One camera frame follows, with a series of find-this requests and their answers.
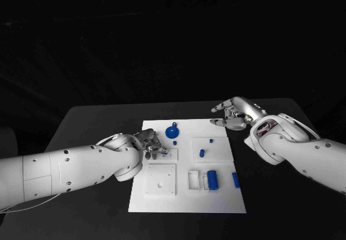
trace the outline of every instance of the robotic hand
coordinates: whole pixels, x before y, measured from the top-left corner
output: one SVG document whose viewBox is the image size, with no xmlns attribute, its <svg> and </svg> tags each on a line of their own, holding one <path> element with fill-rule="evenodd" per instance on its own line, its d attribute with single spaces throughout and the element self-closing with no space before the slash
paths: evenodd
<svg viewBox="0 0 346 240">
<path fill-rule="evenodd" d="M 244 142 L 270 164 L 288 160 L 304 176 L 346 194 L 345 144 L 320 139 L 314 131 L 285 114 L 268 115 L 244 97 L 231 98 L 210 111 L 219 110 L 225 111 L 225 118 L 212 119 L 210 123 L 234 131 L 251 125 Z M 316 139 L 310 140 L 301 128 Z"/>
<path fill-rule="evenodd" d="M 0 159 L 0 210 L 99 184 L 112 174 L 120 182 L 131 179 L 143 156 L 156 154 L 167 149 L 150 128 L 135 135 L 114 134 L 97 145 Z"/>
</svg>

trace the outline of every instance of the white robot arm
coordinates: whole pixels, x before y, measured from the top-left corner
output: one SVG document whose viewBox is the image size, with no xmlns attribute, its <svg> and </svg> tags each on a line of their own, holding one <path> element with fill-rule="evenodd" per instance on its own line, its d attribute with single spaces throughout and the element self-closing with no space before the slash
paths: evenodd
<svg viewBox="0 0 346 240">
<path fill-rule="evenodd" d="M 346 194 L 346 145 L 320 139 L 313 130 L 285 114 L 268 115 L 244 97 L 222 102 L 212 112 L 225 110 L 225 118 L 210 123 L 239 131 L 251 125 L 245 144 L 272 165 L 287 160 L 297 171 L 329 188 Z M 316 139 L 310 139 L 301 127 Z"/>
<path fill-rule="evenodd" d="M 150 128 L 135 135 L 115 134 L 97 145 L 0 159 L 0 210 L 99 184 L 112 174 L 125 181 L 143 169 L 143 156 L 166 153 Z"/>
</svg>

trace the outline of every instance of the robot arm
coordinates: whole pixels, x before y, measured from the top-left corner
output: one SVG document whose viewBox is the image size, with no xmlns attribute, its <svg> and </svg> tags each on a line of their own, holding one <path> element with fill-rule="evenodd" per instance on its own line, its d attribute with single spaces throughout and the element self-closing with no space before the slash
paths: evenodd
<svg viewBox="0 0 346 240">
<path fill-rule="evenodd" d="M 313 130 L 285 114 L 267 115 L 244 97 L 221 103 L 212 112 L 222 109 L 225 119 L 212 119 L 210 123 L 235 131 L 249 124 L 249 136 L 244 142 L 270 164 L 287 160 L 304 176 L 346 194 L 346 145 L 320 139 Z M 310 140 L 301 127 L 316 139 Z"/>
<path fill-rule="evenodd" d="M 151 148 L 151 139 L 157 141 Z M 131 179 L 143 169 L 143 156 L 166 153 L 153 129 L 115 134 L 101 145 L 86 145 L 0 159 L 0 210 L 33 199 L 102 183 L 114 174 Z"/>
</svg>

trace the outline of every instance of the blue object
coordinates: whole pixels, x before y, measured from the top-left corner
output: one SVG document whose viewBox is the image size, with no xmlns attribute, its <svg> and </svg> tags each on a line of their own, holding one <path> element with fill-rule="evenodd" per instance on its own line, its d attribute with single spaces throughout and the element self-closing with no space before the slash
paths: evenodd
<svg viewBox="0 0 346 240">
<path fill-rule="evenodd" d="M 200 152 L 199 152 L 199 156 L 203 157 L 205 156 L 205 149 L 200 149 Z"/>
<path fill-rule="evenodd" d="M 166 136 L 169 139 L 174 139 L 179 136 L 177 123 L 173 122 L 172 126 L 166 129 Z"/>
<path fill-rule="evenodd" d="M 218 190 L 219 189 L 219 184 L 218 184 L 218 176 L 216 176 L 216 171 L 210 170 L 206 172 L 208 176 L 208 186 L 210 190 Z"/>
<path fill-rule="evenodd" d="M 238 177 L 236 177 L 236 172 L 232 173 L 232 180 L 234 180 L 234 185 L 235 188 L 238 189 L 241 187 Z"/>
</svg>

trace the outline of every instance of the table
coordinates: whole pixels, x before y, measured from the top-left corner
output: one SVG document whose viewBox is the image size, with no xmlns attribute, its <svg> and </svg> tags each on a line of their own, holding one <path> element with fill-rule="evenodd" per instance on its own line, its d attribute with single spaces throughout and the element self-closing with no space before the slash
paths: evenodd
<svg viewBox="0 0 346 240">
<path fill-rule="evenodd" d="M 46 152 L 95 144 L 114 133 L 135 134 L 143 120 L 222 118 L 210 112 L 223 100 L 73 107 Z M 285 113 L 311 123 L 290 98 L 252 100 L 268 114 Z M 58 196 L 39 207 L 9 213 L 0 227 L 6 239 L 231 239 L 342 235 L 343 196 L 306 178 L 284 161 L 270 165 L 244 143 L 249 129 L 226 130 L 246 214 L 128 212 L 133 180 L 112 176 L 102 184 Z M 30 207 L 50 197 L 24 202 Z"/>
</svg>

